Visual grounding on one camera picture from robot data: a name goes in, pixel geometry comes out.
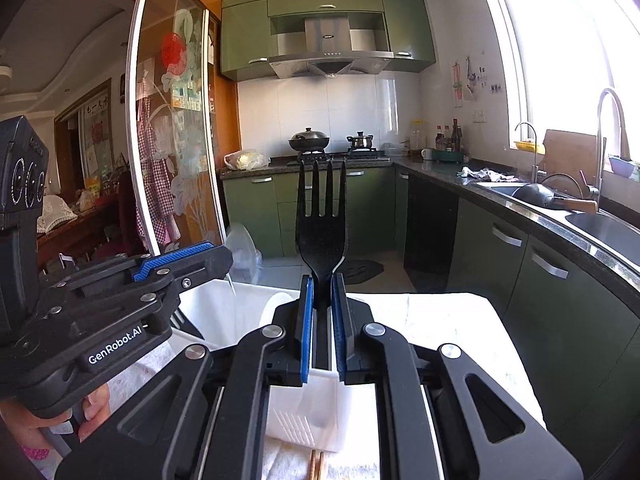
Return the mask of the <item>person's left hand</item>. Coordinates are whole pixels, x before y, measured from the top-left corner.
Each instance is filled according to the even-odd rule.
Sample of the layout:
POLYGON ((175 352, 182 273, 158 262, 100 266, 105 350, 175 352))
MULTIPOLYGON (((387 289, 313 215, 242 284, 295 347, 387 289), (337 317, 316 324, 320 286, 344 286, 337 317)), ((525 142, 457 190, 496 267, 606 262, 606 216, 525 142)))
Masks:
MULTIPOLYGON (((91 436, 111 415, 110 389, 108 385, 89 393, 82 400, 82 412, 85 421, 79 425, 77 434, 82 442, 91 436)), ((1 416, 14 440, 21 447, 25 455, 34 463, 42 462, 54 456, 55 449, 42 434, 42 428, 61 425, 72 418, 73 411, 53 418, 40 418, 32 414, 17 400, 1 402, 1 416)))

